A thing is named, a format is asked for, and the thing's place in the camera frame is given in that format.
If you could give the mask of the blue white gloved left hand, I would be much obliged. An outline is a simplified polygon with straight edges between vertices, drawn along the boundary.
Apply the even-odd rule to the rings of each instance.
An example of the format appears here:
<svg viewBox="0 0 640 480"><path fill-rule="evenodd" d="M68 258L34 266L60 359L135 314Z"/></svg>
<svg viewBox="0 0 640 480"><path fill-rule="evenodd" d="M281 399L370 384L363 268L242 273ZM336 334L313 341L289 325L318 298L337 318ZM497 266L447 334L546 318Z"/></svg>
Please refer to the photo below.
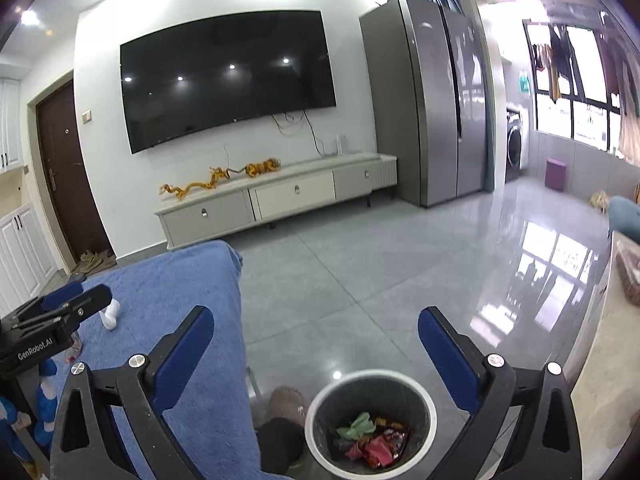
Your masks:
<svg viewBox="0 0 640 480"><path fill-rule="evenodd" d="M58 409L57 372L55 362L45 359L21 375L1 379L1 437L22 463L38 463L32 456L35 448L49 456Z"/></svg>

